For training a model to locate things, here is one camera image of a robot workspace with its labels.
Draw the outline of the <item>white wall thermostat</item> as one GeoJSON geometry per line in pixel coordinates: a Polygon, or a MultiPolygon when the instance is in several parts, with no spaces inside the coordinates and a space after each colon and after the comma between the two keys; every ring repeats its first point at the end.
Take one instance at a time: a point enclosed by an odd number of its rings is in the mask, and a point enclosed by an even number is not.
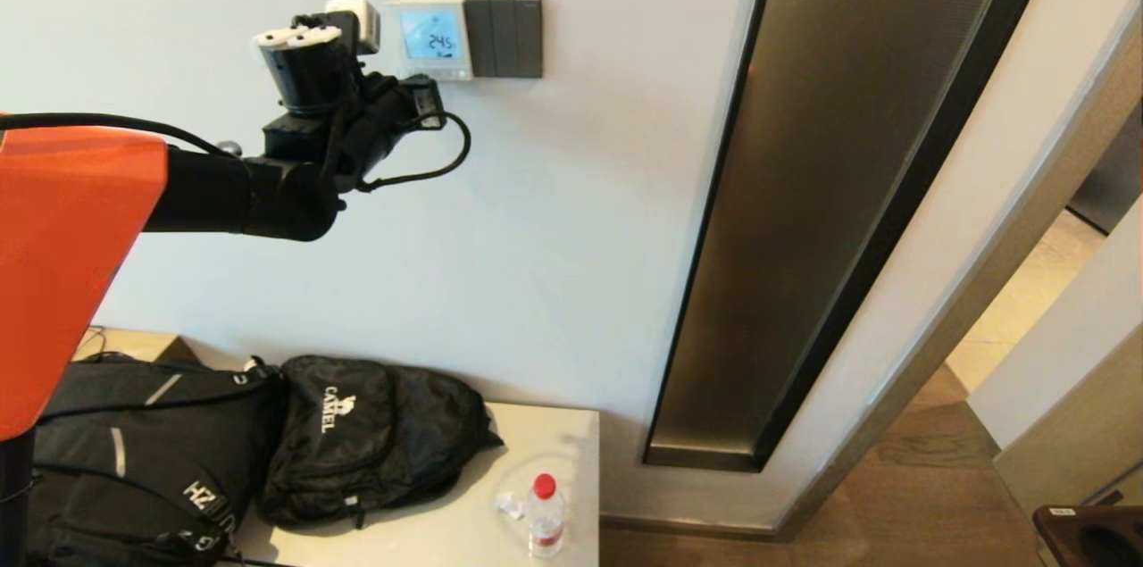
{"type": "Polygon", "coordinates": [[[382,5],[382,45],[400,79],[474,78],[463,0],[391,0],[382,5]]]}

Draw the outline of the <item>beige door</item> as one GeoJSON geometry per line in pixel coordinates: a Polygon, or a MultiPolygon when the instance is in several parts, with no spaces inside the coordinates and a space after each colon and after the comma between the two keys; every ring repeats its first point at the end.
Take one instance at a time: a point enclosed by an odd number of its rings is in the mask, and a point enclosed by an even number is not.
{"type": "Polygon", "coordinates": [[[1082,505],[1143,468],[1140,203],[968,397],[1024,514],[1082,505]]]}

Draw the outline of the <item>clear water bottle red cap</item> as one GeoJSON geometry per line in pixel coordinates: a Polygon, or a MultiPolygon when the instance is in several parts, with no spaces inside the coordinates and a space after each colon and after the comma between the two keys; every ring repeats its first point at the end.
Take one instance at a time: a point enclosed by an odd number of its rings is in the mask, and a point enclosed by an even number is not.
{"type": "Polygon", "coordinates": [[[531,481],[525,505],[528,524],[528,550],[534,558],[559,554],[566,529],[566,501],[555,477],[539,473],[531,481]]]}

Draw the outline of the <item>grey wall light switch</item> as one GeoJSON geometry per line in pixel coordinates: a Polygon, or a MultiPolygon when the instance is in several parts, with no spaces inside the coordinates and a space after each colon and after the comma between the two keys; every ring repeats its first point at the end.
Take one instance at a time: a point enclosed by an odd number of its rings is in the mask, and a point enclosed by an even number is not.
{"type": "Polygon", "coordinates": [[[463,0],[474,78],[542,79],[544,0],[463,0]]]}

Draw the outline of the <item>black Camel logo backpack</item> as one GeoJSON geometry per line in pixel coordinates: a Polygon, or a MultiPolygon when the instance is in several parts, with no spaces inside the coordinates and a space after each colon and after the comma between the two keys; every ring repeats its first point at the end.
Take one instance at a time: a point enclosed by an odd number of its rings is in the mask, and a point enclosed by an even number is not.
{"type": "Polygon", "coordinates": [[[431,502],[477,454],[503,445],[465,381],[413,366],[327,356],[286,360],[288,407],[258,513],[314,528],[431,502]]]}

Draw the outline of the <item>dark grey cabinet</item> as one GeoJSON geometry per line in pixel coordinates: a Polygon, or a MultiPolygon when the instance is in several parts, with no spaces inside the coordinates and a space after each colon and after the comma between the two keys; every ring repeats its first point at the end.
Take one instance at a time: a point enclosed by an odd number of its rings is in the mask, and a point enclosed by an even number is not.
{"type": "Polygon", "coordinates": [[[1108,235],[1143,192],[1143,98],[1071,197],[1066,209],[1078,219],[1108,235]]]}

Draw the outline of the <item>large black backpack grey stripes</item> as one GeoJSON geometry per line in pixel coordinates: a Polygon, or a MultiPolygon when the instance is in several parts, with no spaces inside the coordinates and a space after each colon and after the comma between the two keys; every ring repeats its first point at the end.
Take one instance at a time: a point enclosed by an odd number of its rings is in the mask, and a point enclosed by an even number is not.
{"type": "Polygon", "coordinates": [[[26,567],[215,567],[286,410],[281,372],[259,359],[70,364],[35,426],[26,567]]]}

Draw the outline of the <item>grey-brown door frame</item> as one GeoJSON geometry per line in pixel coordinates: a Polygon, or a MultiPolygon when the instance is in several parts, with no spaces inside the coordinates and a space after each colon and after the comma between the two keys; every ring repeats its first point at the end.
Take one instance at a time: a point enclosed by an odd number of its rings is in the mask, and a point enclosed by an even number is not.
{"type": "Polygon", "coordinates": [[[1078,106],[1054,146],[959,279],[934,322],[910,348],[898,372],[878,389],[854,431],[780,519],[769,540],[789,543],[925,388],[932,375],[988,311],[996,295],[1034,249],[1055,217],[1104,155],[1118,125],[1143,98],[1143,3],[1132,3],[1110,54],[1080,91],[1078,106]]]}

